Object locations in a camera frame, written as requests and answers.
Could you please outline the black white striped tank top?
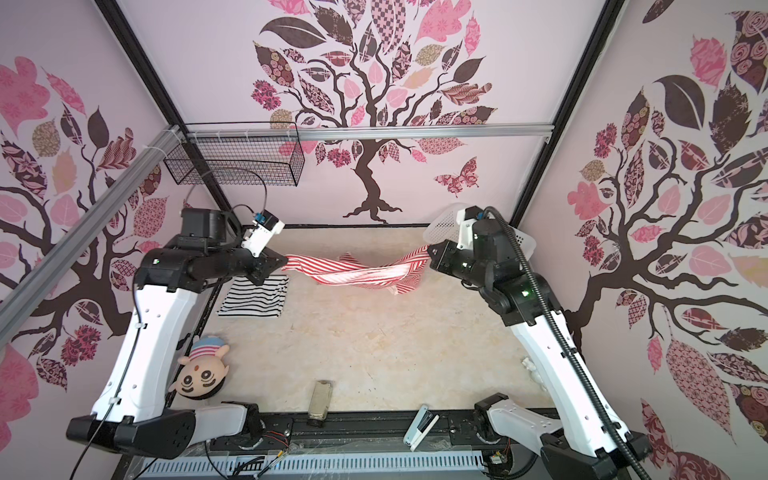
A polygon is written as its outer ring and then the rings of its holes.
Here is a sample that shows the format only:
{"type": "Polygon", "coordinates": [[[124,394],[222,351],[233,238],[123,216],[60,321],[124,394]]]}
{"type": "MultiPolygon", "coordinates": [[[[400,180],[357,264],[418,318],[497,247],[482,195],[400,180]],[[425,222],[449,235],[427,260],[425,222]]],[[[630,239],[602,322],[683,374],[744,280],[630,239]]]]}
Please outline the black white striped tank top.
{"type": "Polygon", "coordinates": [[[254,285],[245,277],[231,284],[218,310],[220,317],[279,318],[283,312],[289,277],[273,275],[262,285],[254,285]]]}

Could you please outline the red white striped tank top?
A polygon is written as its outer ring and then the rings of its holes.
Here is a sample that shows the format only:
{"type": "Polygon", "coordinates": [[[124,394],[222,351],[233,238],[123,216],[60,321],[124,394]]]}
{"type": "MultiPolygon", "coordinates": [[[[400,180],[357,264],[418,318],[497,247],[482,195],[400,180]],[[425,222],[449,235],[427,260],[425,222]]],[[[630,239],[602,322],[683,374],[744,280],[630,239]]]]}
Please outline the red white striped tank top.
{"type": "Polygon", "coordinates": [[[429,263],[427,247],[422,246],[383,266],[366,266],[349,253],[338,260],[289,255],[282,271],[304,274],[321,285],[388,290],[393,295],[404,295],[418,288],[429,263]]]}

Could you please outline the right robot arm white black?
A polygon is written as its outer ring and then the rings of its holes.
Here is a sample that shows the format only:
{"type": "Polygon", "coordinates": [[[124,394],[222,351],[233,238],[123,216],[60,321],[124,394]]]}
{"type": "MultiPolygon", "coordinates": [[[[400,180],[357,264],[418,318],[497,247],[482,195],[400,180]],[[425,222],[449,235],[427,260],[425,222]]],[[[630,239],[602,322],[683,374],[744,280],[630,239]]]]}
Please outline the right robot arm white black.
{"type": "Polygon", "coordinates": [[[529,263],[535,243],[493,207],[448,207],[424,233],[432,270],[480,295],[527,352],[554,403],[549,418],[496,394],[475,406],[486,441],[512,440],[553,479],[640,479],[652,447],[600,391],[568,334],[559,301],[529,263]]]}

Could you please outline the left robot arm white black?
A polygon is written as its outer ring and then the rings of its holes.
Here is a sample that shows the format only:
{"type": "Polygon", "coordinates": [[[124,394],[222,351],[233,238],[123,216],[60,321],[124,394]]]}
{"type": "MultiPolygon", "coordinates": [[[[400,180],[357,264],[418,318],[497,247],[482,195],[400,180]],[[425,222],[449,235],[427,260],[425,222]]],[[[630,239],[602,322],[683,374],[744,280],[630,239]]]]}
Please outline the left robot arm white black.
{"type": "Polygon", "coordinates": [[[227,372],[173,381],[175,366],[192,367],[179,354],[188,317],[209,286],[244,277],[260,286],[288,260],[268,248],[284,224],[264,210],[233,240],[226,237],[229,213],[185,208],[182,230],[168,244],[147,253],[134,275],[132,318],[115,366],[90,414],[73,418],[68,440],[107,452],[175,459],[189,446],[219,437],[260,438],[263,427],[255,404],[173,410],[166,395],[194,397],[217,389],[227,372]]]}

